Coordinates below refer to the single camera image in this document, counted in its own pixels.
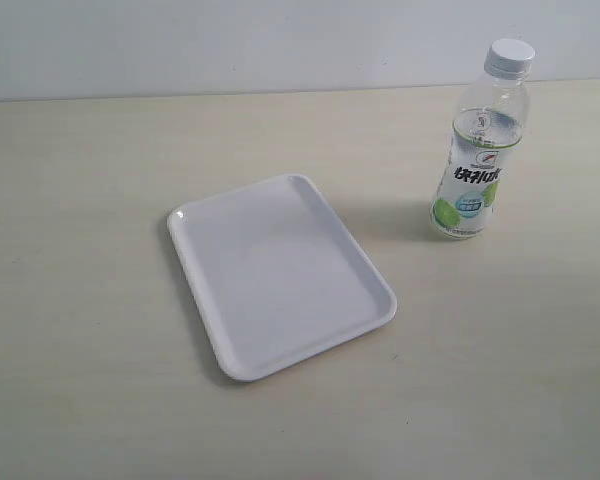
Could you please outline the clear plastic drink bottle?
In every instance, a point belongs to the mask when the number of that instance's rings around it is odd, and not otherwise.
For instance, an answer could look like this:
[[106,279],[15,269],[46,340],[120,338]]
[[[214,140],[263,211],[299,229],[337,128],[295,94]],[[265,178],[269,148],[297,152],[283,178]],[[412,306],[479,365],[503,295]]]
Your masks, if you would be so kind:
[[488,73],[462,95],[447,164],[430,206],[431,221],[442,234],[468,239],[485,229],[505,165],[523,138],[529,104],[523,78]]

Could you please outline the white bottle cap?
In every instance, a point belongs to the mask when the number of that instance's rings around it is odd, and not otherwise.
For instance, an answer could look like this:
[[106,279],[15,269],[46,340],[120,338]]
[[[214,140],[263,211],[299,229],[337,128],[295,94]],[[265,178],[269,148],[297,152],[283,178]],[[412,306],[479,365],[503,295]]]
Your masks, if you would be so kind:
[[534,58],[535,50],[528,43],[519,39],[499,39],[489,47],[484,71],[500,79],[523,79],[529,75]]

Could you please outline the white rectangular plastic tray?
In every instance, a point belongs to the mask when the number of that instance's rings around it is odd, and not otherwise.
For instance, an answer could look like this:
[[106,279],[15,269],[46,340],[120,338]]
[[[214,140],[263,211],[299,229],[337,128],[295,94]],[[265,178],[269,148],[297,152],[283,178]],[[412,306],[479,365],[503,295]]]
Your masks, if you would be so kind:
[[167,228],[220,369],[253,382],[390,322],[391,287],[307,177],[176,207]]

